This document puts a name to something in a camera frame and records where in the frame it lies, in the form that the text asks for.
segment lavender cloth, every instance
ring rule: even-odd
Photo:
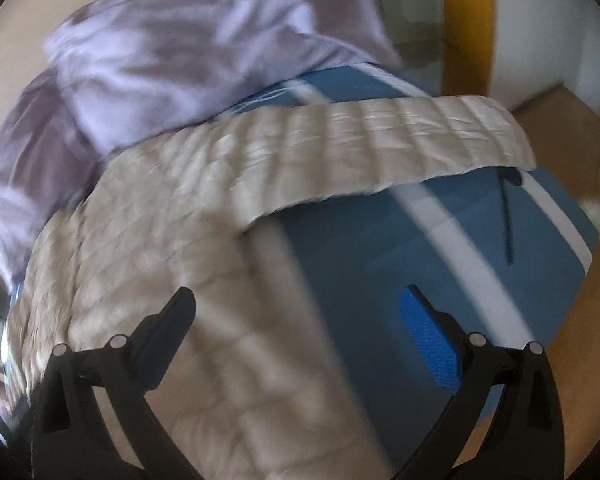
[[[101,160],[304,72],[400,59],[374,0],[100,0],[48,39],[52,68],[0,128],[0,275],[10,291]]]
[[[62,97],[103,155],[304,72],[401,64],[375,0],[100,0],[46,50]]]

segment beige quilted blanket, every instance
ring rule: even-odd
[[[102,346],[188,286],[198,317],[148,400],[207,479],[388,478],[346,380],[269,307],[240,234],[299,202],[483,166],[534,157],[511,115],[474,96],[259,108],[129,149],[36,242],[8,320],[11,398],[54,345]]]

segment orange wooden trim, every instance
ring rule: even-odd
[[[495,0],[445,0],[443,94],[488,94],[494,35]]]

